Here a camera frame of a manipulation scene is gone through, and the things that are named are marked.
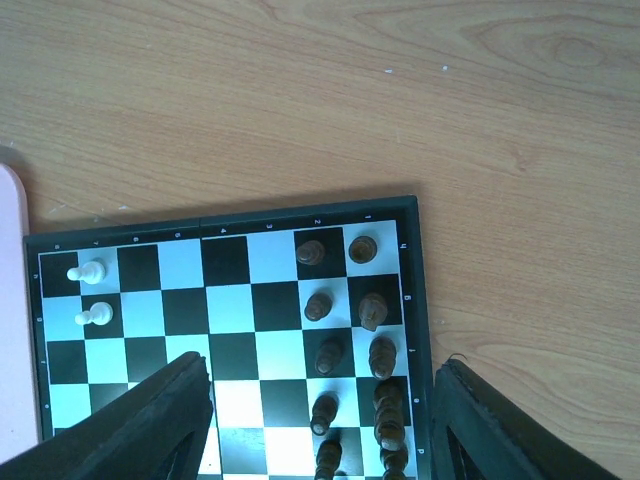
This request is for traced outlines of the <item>dark knight far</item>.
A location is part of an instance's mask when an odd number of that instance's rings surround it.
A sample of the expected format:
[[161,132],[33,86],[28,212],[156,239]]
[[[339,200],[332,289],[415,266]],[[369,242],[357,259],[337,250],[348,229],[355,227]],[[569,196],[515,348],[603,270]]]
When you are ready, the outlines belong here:
[[376,331],[388,315],[385,298],[375,292],[366,294],[359,303],[358,315],[364,329]]

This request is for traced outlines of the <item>black white chessboard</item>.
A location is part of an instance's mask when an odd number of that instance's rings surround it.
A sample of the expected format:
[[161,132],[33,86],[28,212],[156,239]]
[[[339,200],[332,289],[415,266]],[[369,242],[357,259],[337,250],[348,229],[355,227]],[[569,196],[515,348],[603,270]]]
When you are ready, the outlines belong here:
[[[378,252],[356,264],[348,248],[361,235]],[[309,240],[325,247],[319,265],[296,261]],[[194,351],[205,359],[214,405],[200,478],[312,478],[322,437],[311,431],[311,409],[333,393],[337,477],[379,479],[369,347],[384,335],[397,349],[391,378],[403,395],[404,473],[431,477],[431,351],[415,197],[32,235],[25,246],[43,439]],[[101,283],[67,278],[69,268],[96,259],[106,266]],[[316,292],[333,307],[311,322],[304,308]],[[388,307],[374,332],[358,315],[372,292]],[[76,324],[97,302],[111,305],[113,319]],[[321,376],[316,354],[332,337],[343,358]]]

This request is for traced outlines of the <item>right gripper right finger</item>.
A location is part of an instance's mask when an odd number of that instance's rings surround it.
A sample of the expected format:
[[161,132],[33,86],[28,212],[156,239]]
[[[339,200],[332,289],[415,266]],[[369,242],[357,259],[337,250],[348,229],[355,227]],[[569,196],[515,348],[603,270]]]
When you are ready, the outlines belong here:
[[435,479],[614,479],[458,359],[436,372],[431,450]]

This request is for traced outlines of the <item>dark pawn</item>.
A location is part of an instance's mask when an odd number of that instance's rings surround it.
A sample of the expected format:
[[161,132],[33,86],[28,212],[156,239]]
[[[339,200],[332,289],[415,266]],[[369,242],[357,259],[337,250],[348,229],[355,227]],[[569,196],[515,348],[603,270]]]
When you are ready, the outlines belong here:
[[310,428],[314,435],[324,436],[330,429],[338,412],[339,402],[333,393],[323,393],[317,397],[312,409]]
[[341,462],[342,447],[339,442],[325,440],[316,455],[315,480],[333,480]]
[[339,338],[326,339],[319,346],[314,368],[321,376],[329,376],[339,366],[344,354],[344,347]]
[[318,322],[327,317],[333,307],[331,296],[325,292],[314,293],[304,308],[305,317],[311,322]]
[[301,265],[319,265],[326,255],[324,245],[318,240],[309,240],[296,248],[296,261]]

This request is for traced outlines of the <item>white pawn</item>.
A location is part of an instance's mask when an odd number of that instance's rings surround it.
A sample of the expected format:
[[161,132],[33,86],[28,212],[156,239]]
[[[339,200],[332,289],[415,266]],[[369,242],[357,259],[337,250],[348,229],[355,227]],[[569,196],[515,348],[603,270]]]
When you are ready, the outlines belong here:
[[96,285],[106,278],[107,271],[103,262],[96,259],[88,261],[81,266],[69,268],[66,275],[70,281]]
[[88,310],[75,315],[74,321],[80,326],[94,324],[104,326],[108,324],[114,316],[113,308],[107,302],[97,302]]

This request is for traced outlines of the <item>dark bishop far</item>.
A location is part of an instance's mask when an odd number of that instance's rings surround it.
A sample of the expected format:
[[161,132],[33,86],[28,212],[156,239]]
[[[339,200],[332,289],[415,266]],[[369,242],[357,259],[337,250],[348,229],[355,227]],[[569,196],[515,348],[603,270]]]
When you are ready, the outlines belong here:
[[397,349],[392,339],[387,336],[376,336],[369,347],[369,367],[374,378],[384,381],[389,379],[396,366]]

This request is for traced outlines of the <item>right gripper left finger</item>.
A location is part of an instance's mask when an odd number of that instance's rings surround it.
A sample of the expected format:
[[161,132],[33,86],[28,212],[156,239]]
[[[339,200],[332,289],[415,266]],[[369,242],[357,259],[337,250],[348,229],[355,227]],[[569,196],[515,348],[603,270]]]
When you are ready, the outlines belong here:
[[98,412],[1,465],[3,479],[195,479],[213,405],[187,352]]

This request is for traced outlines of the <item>dark rook far corner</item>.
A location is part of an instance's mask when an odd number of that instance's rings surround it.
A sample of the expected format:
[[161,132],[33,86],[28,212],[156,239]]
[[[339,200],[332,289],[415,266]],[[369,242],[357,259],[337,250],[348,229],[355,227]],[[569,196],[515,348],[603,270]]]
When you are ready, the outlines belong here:
[[356,264],[371,262],[377,255],[378,246],[374,238],[368,235],[356,237],[349,245],[349,258]]

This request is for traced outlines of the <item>dark king piece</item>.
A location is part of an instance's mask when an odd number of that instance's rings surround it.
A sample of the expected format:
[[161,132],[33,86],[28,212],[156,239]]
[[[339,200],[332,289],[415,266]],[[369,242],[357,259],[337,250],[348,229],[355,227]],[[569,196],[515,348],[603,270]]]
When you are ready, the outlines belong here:
[[402,391],[391,380],[380,382],[374,390],[374,436],[389,451],[399,451],[404,445],[402,400]]

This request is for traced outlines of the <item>pink plastic tray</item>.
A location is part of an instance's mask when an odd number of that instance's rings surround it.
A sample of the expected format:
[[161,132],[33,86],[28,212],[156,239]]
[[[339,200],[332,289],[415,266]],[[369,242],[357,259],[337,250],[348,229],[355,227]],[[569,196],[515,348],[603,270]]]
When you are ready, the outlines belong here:
[[36,381],[24,253],[29,232],[24,187],[1,166],[1,461],[39,442]]

